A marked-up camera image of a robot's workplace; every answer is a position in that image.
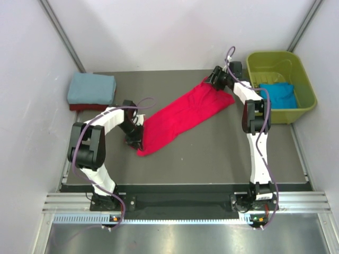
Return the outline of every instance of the green plastic bin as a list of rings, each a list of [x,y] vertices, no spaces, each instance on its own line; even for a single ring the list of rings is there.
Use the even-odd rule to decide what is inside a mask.
[[[259,51],[250,54],[246,62],[253,87],[279,82],[294,85],[298,108],[272,110],[271,123],[293,123],[317,104],[304,67],[295,54],[287,51]]]

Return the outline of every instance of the blue cloth in bin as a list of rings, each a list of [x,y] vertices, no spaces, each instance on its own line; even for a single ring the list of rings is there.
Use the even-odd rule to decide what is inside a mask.
[[[269,92],[272,109],[298,108],[294,85],[287,82],[269,84],[259,84],[260,88],[265,88]],[[260,91],[260,96],[267,99],[265,91]]]
[[[69,104],[110,105],[116,86],[113,76],[76,72],[70,83],[67,100]]]

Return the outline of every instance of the white wall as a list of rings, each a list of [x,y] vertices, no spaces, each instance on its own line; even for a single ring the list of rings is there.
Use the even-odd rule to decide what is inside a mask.
[[[285,50],[311,0],[50,0],[87,71],[213,69]]]
[[[29,253],[74,114],[75,65],[38,1],[0,1],[0,252]]]
[[[317,107],[295,123],[310,173],[339,225],[339,1],[326,0],[295,53],[315,90]]]

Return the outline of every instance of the metal floor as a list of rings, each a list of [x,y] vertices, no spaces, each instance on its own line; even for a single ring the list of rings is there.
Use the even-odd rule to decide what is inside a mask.
[[[151,116],[182,96],[209,70],[139,71],[105,73],[117,81],[115,102],[138,102],[154,97],[156,106],[143,112]],[[99,112],[86,111],[81,121]],[[178,136],[158,152],[138,157],[123,143],[124,134],[115,128],[106,136],[105,165],[117,184],[240,184],[248,183],[251,159],[246,134],[242,131],[243,105],[237,102],[192,130]],[[267,144],[268,162],[278,183],[305,183],[290,127],[273,125]],[[72,172],[67,184],[84,184]]]
[[[57,253],[329,253],[317,214],[278,214],[262,231],[248,225],[122,225],[109,233],[87,225],[53,225],[46,254]]]

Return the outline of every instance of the stack of folded cloth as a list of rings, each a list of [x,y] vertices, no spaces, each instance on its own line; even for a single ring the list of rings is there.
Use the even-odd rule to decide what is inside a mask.
[[[298,108],[294,94],[294,85],[287,82],[269,84],[259,84],[260,88],[265,88],[270,95],[271,108]],[[260,91],[260,96],[267,99],[265,91]]]
[[[67,95],[69,109],[103,111],[113,103],[116,86],[113,76],[76,72]]]

